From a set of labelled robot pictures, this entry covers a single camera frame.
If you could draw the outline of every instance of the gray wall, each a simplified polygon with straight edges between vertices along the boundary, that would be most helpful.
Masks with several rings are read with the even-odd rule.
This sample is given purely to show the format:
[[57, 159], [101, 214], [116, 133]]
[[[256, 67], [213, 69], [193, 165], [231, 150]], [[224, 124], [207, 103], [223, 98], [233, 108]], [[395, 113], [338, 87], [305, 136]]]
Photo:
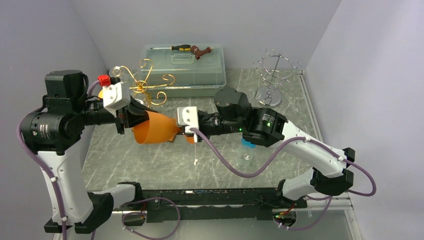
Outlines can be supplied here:
[[[352, 196], [365, 239], [422, 239], [424, 2], [343, 0], [306, 68], [324, 140], [377, 182]], [[353, 189], [370, 191], [357, 173]]]
[[2, 0], [0, 6], [0, 236], [3, 240], [52, 237], [43, 225], [51, 203], [38, 166], [18, 144], [15, 127], [41, 106], [44, 77], [79, 69], [91, 81], [106, 71], [83, 21], [68, 0]]
[[72, 0], [108, 68], [135, 68], [146, 44], [222, 43], [227, 68], [265, 49], [305, 67], [341, 0]]

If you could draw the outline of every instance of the yellow and black screwdriver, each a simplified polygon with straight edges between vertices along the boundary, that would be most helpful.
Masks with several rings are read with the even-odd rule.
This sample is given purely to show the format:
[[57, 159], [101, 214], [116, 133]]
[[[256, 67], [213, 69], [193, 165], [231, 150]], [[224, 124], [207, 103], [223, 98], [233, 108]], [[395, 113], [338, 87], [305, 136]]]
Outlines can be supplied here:
[[192, 48], [191, 45], [183, 44], [183, 45], [170, 46], [170, 47], [151, 47], [150, 49], [170, 49], [170, 50], [189, 52], [191, 48]]

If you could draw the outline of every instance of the white plastic part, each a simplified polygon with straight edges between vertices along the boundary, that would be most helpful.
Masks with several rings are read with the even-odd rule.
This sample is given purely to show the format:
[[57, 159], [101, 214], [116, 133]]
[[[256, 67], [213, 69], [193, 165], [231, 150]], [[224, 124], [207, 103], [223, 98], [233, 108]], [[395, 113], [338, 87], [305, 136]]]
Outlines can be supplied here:
[[[65, 151], [65, 154], [59, 156], [55, 151], [39, 151], [38, 157], [42, 159], [57, 177], [62, 198], [64, 201], [65, 215], [67, 225], [84, 222], [93, 211], [93, 203], [89, 199], [84, 184], [83, 172], [81, 170], [81, 145], [82, 141], [77, 141], [73, 146]], [[42, 171], [44, 180], [47, 184], [48, 194], [50, 195], [51, 205], [53, 207], [52, 220], [62, 225], [62, 218], [59, 213], [58, 201], [53, 190], [52, 181], [47, 174]]]
[[136, 187], [131, 184], [119, 184], [104, 191], [95, 191], [95, 194], [110, 193], [113, 197], [113, 208], [119, 208], [121, 205], [131, 202], [136, 196]]
[[[319, 141], [306, 132], [300, 130], [291, 121], [284, 124], [282, 134], [284, 135], [285, 140], [293, 137], [306, 137], [311, 140]], [[284, 140], [279, 141], [271, 147], [277, 148], [283, 142]], [[343, 150], [333, 148], [325, 143], [323, 144], [332, 149], [338, 155], [346, 158]], [[308, 141], [292, 141], [284, 147], [283, 151], [307, 162], [328, 178], [342, 176], [343, 169], [346, 168], [346, 163], [344, 161], [337, 161], [337, 159], [326, 150]]]
[[117, 116], [117, 110], [127, 106], [131, 102], [130, 90], [122, 82], [103, 86], [103, 107], [113, 116]]
[[178, 107], [176, 111], [176, 121], [179, 127], [184, 127], [184, 133], [193, 134], [194, 142], [198, 142], [198, 136], [191, 128], [199, 129], [199, 116], [197, 106]]
[[307, 172], [292, 178], [287, 179], [282, 186], [282, 195], [290, 200], [298, 200], [299, 198], [316, 193], [314, 186], [310, 184], [314, 175], [314, 169], [311, 167]]

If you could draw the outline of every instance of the storage box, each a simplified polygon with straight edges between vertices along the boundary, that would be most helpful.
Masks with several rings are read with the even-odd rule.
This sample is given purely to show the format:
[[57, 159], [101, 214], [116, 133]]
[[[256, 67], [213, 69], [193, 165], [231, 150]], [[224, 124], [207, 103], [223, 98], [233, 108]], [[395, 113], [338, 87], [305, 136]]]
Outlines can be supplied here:
[[[155, 44], [146, 45], [142, 51], [142, 60], [150, 59], [153, 68], [147, 80], [149, 86], [157, 86], [168, 83], [162, 79], [165, 74], [175, 77], [175, 83], [169, 86], [149, 88], [152, 97], [160, 91], [166, 93], [168, 98], [178, 97], [213, 97], [226, 84], [224, 51], [222, 44], [195, 43], [200, 50], [211, 47], [212, 51], [201, 56], [199, 60], [189, 51], [178, 51], [166, 48], [180, 44]], [[149, 69], [140, 71], [144, 79]]]

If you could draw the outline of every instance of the gray marble surface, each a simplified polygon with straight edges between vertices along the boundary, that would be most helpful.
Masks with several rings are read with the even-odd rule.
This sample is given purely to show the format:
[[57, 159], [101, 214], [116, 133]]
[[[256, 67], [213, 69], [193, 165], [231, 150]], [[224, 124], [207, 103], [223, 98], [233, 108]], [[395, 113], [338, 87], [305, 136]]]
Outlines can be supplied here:
[[[254, 90], [262, 85], [256, 69], [226, 69], [227, 86], [248, 95], [254, 107]], [[282, 102], [274, 108], [300, 129], [316, 137], [301, 83], [296, 77], [280, 87]], [[175, 117], [178, 107], [197, 106], [208, 113], [216, 112], [211, 97], [169, 98], [154, 109]], [[256, 147], [251, 164], [244, 169], [236, 167], [241, 148], [241, 133], [210, 138], [221, 154], [241, 172], [256, 172], [274, 149]], [[115, 125], [96, 126], [83, 166], [86, 188], [105, 190], [122, 181], [139, 182], [143, 189], [204, 189], [276, 187], [282, 179], [290, 179], [306, 172], [310, 166], [304, 161], [281, 152], [266, 170], [254, 178], [242, 178], [230, 172], [203, 142], [188, 144], [183, 136], [173, 143], [138, 144], [131, 130], [117, 134]]]

